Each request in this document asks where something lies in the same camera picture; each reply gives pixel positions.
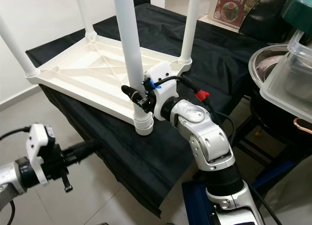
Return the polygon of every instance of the robotic arm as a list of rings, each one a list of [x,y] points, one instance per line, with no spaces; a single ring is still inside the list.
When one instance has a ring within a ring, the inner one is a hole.
[[[0,166],[0,211],[15,197],[37,184],[62,178],[65,192],[73,189],[67,167],[79,163],[95,151],[93,141],[78,143],[61,150],[50,126],[32,124],[26,141],[27,157]]]
[[[216,224],[263,225],[248,185],[240,177],[235,165],[226,134],[212,121],[206,109],[178,97],[174,79],[180,79],[190,87],[200,101],[209,94],[198,89],[188,78],[170,77],[171,74],[169,63],[162,62],[145,75],[142,84],[146,96],[125,85],[122,91],[145,112],[153,112],[159,120],[170,121],[181,136],[189,141],[198,168],[207,179],[206,194],[214,204],[219,222]]]

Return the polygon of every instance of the wall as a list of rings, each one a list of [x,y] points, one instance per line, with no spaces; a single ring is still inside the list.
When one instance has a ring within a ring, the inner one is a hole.
[[[115,15],[113,0],[85,0],[93,23]],[[151,0],[164,8],[165,0]],[[0,12],[23,51],[83,28],[76,0],[0,0]],[[1,39],[0,102],[29,88],[23,70]]]

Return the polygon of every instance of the cable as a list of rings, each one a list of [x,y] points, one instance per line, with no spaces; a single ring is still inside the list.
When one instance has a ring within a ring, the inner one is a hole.
[[[186,76],[170,76],[170,77],[167,77],[163,80],[160,80],[158,82],[155,82],[154,83],[154,86],[159,86],[169,80],[180,80],[185,86],[187,86],[188,88],[192,89],[193,92],[198,92],[200,89],[198,88],[198,86],[193,83],[192,80],[190,80],[189,78],[187,78]]]
[[[8,137],[8,136],[13,135],[15,133],[18,133],[18,132],[29,132],[29,131],[30,131],[30,126],[26,126],[26,127],[20,128],[20,129],[9,131],[9,132],[3,134],[2,136],[0,136],[0,141],[2,141],[5,137]]]
[[[258,197],[258,199],[261,201],[261,203],[267,209],[267,211],[272,216],[272,218],[274,219],[276,224],[277,225],[282,225],[281,221],[278,219],[278,217],[276,216],[274,211],[270,208],[270,206],[266,203],[266,201],[261,197],[261,195],[257,192],[257,190],[252,185],[250,185],[249,183],[247,183],[247,184],[248,184],[248,187],[250,188],[250,190]]]
[[[266,225],[266,224],[265,224],[265,221],[264,221],[264,218],[263,218],[263,216],[262,216],[262,214],[261,214],[261,212],[260,212],[260,210],[259,210],[259,209],[258,209],[258,212],[259,212],[260,217],[261,217],[261,219],[262,219],[263,225]]]
[[[15,216],[15,204],[14,204],[14,201],[10,201],[10,205],[11,205],[12,211],[11,211],[11,216],[10,216],[10,219],[9,219],[7,225],[11,225],[12,224],[14,216]]]
[[[223,116],[224,118],[229,120],[230,123],[232,124],[233,131],[232,131],[232,135],[231,135],[231,139],[230,139],[230,145],[232,146],[233,142],[234,142],[234,139],[235,139],[235,135],[236,135],[236,125],[235,125],[235,122],[234,122],[234,120],[230,116],[227,116],[227,115],[222,114],[220,112],[216,112],[216,114]]]
[[[215,122],[216,124],[218,124],[219,126],[222,126],[222,123],[218,117],[218,115],[216,114],[216,111],[214,109],[214,107],[211,105],[209,98],[206,98],[202,101],[206,106],[208,106],[209,110],[211,111],[211,113],[214,116]]]

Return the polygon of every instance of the floor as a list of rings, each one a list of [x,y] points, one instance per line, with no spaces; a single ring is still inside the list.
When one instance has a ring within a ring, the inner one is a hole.
[[[200,5],[203,15],[205,1]],[[188,0],[168,0],[166,8],[186,14],[187,3]],[[249,114],[249,104],[242,100],[231,116],[239,125]],[[35,122],[52,126],[62,148],[82,141],[66,118],[49,103],[42,92],[2,111],[0,134]],[[225,129],[227,132],[231,131],[228,124]],[[20,133],[0,142],[0,164],[26,155],[26,137],[25,133]],[[266,133],[257,138],[253,132],[248,138],[271,150],[272,154],[277,154],[283,148]],[[234,153],[243,177],[252,182],[262,170],[262,166],[237,148],[234,149]],[[50,182],[47,187],[38,185],[29,189],[27,194],[15,199],[16,216],[12,225],[96,225],[103,222],[110,225],[164,225],[167,222],[188,224],[181,183],[190,179],[197,171],[195,164],[190,166],[162,203],[161,219],[142,207],[116,181],[96,155],[84,160],[80,165],[70,167],[69,171],[69,180],[74,187],[72,192],[65,194],[60,180]],[[7,206],[0,213],[0,225],[7,223],[9,215],[10,208]]]

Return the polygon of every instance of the black cloth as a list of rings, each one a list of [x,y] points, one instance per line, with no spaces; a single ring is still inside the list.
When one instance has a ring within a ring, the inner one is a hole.
[[[150,4],[136,7],[140,45],[179,56],[185,16]],[[100,36],[120,40],[116,17],[94,25]],[[84,30],[27,51],[39,66],[84,37]],[[229,114],[249,90],[248,61],[267,46],[249,37],[198,22],[189,77],[210,92],[212,105]],[[167,121],[155,120],[152,134],[139,136],[133,126],[46,86],[48,99],[86,140],[100,143],[97,155],[147,209],[159,216],[163,199],[193,161],[189,144]],[[199,104],[178,84],[178,93]]]

